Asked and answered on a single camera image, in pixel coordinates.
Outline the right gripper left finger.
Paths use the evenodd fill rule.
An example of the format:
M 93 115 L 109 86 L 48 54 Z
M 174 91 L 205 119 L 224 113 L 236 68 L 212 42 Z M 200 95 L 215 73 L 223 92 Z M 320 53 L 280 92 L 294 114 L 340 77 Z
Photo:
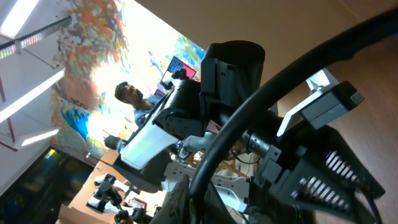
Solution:
M 184 174 L 168 194 L 164 206 L 150 224 L 183 224 L 189 219 L 189 176 Z

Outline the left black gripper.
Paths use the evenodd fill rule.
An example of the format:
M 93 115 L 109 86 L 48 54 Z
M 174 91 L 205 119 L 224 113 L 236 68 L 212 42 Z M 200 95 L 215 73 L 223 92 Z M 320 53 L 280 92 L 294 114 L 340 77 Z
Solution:
M 311 213 L 305 210 L 375 223 L 355 194 L 379 199 L 385 190 L 342 135 L 329 126 L 306 127 L 304 146 L 308 162 L 300 161 L 294 170 L 284 171 L 277 163 L 281 150 L 259 137 L 248 139 L 247 148 L 262 161 L 249 181 L 249 223 L 310 223 Z

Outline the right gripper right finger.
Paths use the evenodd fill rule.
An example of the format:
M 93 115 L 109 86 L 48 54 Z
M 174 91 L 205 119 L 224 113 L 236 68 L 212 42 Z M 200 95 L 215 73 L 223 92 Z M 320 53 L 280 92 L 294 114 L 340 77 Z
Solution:
M 205 192 L 202 209 L 203 224 L 237 224 L 211 182 Z

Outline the distant robot arm on table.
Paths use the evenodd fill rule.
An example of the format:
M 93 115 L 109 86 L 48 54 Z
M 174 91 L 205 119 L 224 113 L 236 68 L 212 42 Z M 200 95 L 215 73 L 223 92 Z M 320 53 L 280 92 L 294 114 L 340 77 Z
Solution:
M 148 224 L 153 217 L 147 214 L 147 204 L 137 197 L 131 198 L 134 186 L 120 182 L 111 174 L 95 177 L 95 191 L 88 199 L 86 206 L 96 213 L 114 215 L 114 223 L 143 223 Z

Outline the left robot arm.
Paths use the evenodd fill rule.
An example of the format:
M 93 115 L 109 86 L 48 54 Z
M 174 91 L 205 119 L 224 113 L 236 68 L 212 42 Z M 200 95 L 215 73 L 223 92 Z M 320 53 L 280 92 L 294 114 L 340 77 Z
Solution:
M 201 81 L 182 80 L 152 109 L 114 168 L 139 189 L 169 192 L 155 223 L 310 223 L 322 211 L 380 223 L 384 189 L 329 123 L 363 96 L 323 85 L 284 117 L 271 106 L 302 79 L 284 70 L 264 86 L 264 49 L 211 44 Z

